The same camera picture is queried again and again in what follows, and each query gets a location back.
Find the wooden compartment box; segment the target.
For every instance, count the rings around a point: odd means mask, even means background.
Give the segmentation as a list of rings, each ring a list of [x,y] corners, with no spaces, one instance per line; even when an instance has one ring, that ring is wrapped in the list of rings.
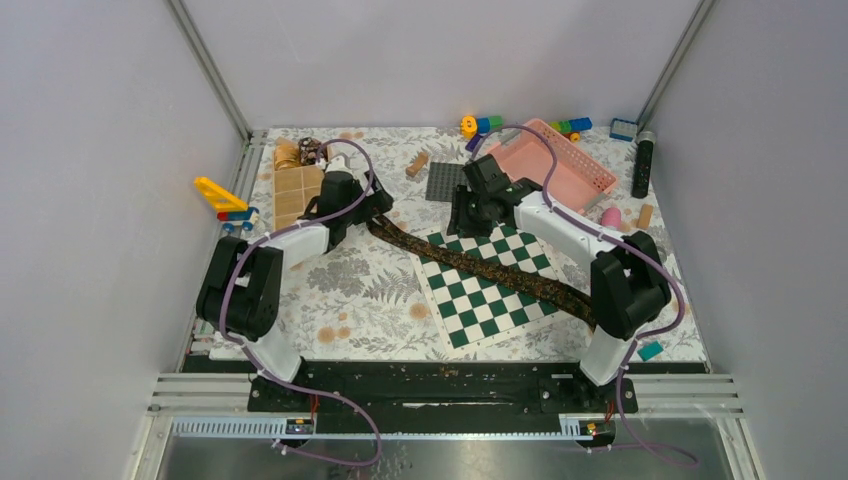
[[[297,145],[297,142],[280,138],[277,145]],[[273,229],[280,230],[293,224],[307,211],[307,204],[317,197],[324,178],[324,168],[329,158],[316,165],[274,171],[272,155],[272,220]]]

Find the black key-patterned necktie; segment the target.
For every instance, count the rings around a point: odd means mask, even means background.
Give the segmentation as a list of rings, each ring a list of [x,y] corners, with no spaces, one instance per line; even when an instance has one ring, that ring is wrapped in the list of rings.
[[[404,232],[384,215],[368,220],[366,226],[373,236],[401,250],[547,302],[580,319],[592,332],[597,327],[590,297],[571,285],[537,273],[524,272],[517,267],[504,266],[468,253],[431,244]]]

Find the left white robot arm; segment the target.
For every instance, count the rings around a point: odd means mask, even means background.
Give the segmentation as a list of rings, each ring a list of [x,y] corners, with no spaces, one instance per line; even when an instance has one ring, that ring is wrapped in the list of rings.
[[[304,407],[311,387],[298,376],[302,355],[276,326],[284,271],[332,251],[350,226],[389,212],[393,204],[394,198],[376,177],[368,174],[361,183],[349,172],[331,172],[298,221],[282,234],[264,236],[257,247],[233,236],[217,242],[196,314],[247,349],[258,373],[275,380],[271,395],[285,410]]]

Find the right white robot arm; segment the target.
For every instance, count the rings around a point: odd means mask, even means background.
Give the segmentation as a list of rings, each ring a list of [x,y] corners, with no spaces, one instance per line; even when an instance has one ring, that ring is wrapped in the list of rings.
[[[547,184],[511,180],[491,155],[462,171],[466,183],[453,195],[450,234],[483,237],[506,225],[547,242],[588,272],[596,327],[573,396],[583,410],[601,410],[613,398],[610,382],[633,354],[638,333],[680,291],[653,238],[622,235],[584,218],[555,200]]]

